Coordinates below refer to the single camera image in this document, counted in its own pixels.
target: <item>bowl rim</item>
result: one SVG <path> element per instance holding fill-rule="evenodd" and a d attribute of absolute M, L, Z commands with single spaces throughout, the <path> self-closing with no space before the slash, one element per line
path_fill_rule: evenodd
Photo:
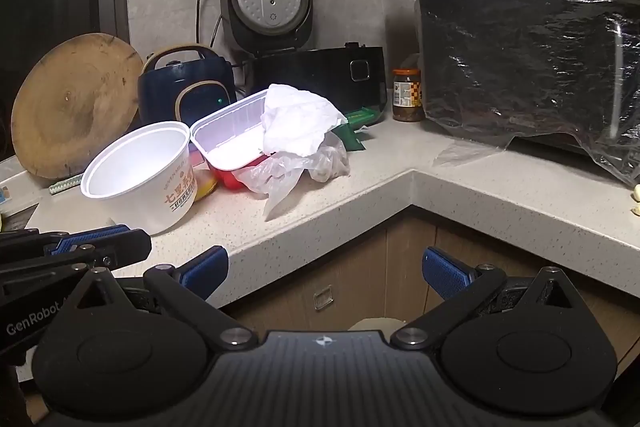
<path fill-rule="evenodd" d="M 172 156 L 172 158 L 167 163 L 165 163 L 161 168 L 159 168 L 158 171 L 156 171 L 154 174 L 149 176 L 147 179 L 141 181 L 140 183 L 137 183 L 132 187 L 126 188 L 126 190 L 117 190 L 114 192 L 108 192 L 107 194 L 92 194 L 89 191 L 89 186 L 91 184 L 91 180 L 94 174 L 97 172 L 100 166 L 107 160 L 107 158 L 109 158 L 113 153 L 117 152 L 119 149 L 123 148 L 124 146 L 127 146 L 129 143 L 133 142 L 134 140 L 140 139 L 148 134 L 162 132 L 166 130 L 181 132 L 182 135 L 184 136 L 184 140 L 182 142 L 182 145 L 180 146 L 180 149 L 178 149 L 178 151 Z M 180 157 L 180 155 L 182 155 L 185 148 L 188 147 L 190 139 L 191 139 L 191 133 L 190 133 L 189 127 L 187 126 L 187 124 L 178 122 L 178 121 L 164 121 L 164 122 L 152 123 L 150 125 L 145 125 L 144 127 L 140 127 L 139 129 L 136 129 L 135 131 L 132 131 L 126 134 L 125 136 L 118 138 L 115 142 L 111 143 L 102 152 L 100 152 L 100 154 L 98 154 L 91 163 L 89 163 L 89 166 L 84 170 L 84 173 L 82 174 L 82 179 L 80 180 L 80 191 L 82 192 L 83 196 L 90 198 L 92 200 L 109 200 L 111 198 L 116 198 L 118 196 L 123 196 L 124 194 L 128 194 L 129 192 L 132 192 L 133 190 L 136 190 L 137 188 L 142 187 L 142 185 L 145 185 L 151 180 L 157 178 L 162 172 L 164 172 L 164 170 L 169 165 L 174 163 Z"/>

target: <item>open rice cooker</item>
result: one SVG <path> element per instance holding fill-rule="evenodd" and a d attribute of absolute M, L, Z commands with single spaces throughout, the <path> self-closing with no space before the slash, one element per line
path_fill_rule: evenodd
<path fill-rule="evenodd" d="M 225 37 L 251 54 L 247 94 L 288 84 L 330 100 L 343 114 L 386 103 L 382 48 L 301 50 L 311 36 L 313 0 L 221 0 Z"/>

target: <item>styrofoam box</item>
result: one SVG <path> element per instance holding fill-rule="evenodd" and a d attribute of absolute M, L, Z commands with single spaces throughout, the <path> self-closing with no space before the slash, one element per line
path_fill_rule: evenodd
<path fill-rule="evenodd" d="M 267 90 L 252 94 L 205 116 L 191 126 L 191 141 L 212 167 L 240 169 L 262 156 Z"/>

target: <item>screw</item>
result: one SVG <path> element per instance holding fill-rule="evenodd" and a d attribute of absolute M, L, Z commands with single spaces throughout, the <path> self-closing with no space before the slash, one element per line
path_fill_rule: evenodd
<path fill-rule="evenodd" d="M 231 344 L 232 346 L 240 346 L 246 344 L 251 340 L 252 333 L 246 328 L 229 328 L 220 333 L 220 340 L 225 344 Z"/>
<path fill-rule="evenodd" d="M 396 339 L 403 344 L 408 344 L 409 346 L 415 346 L 416 344 L 423 343 L 427 340 L 428 336 L 427 332 L 420 328 L 402 328 L 401 330 L 396 331 Z"/>

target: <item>blue gripper pad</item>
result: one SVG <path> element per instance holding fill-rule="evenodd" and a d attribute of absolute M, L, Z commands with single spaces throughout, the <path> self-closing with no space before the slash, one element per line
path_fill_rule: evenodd
<path fill-rule="evenodd" d="M 212 247 L 178 268 L 180 284 L 207 299 L 229 273 L 229 257 L 222 247 Z"/>
<path fill-rule="evenodd" d="M 422 277 L 445 300 L 452 298 L 472 283 L 471 271 L 472 269 L 465 271 L 456 266 L 449 256 L 438 248 L 427 248 L 424 251 Z"/>
<path fill-rule="evenodd" d="M 72 233 L 60 239 L 55 250 L 51 251 L 51 254 L 66 253 L 71 250 L 73 245 L 85 245 L 86 243 L 91 243 L 92 239 L 113 235 L 114 233 L 127 232 L 127 230 L 129 230 L 127 225 L 113 225 L 112 227 L 104 227 L 103 229 Z"/>

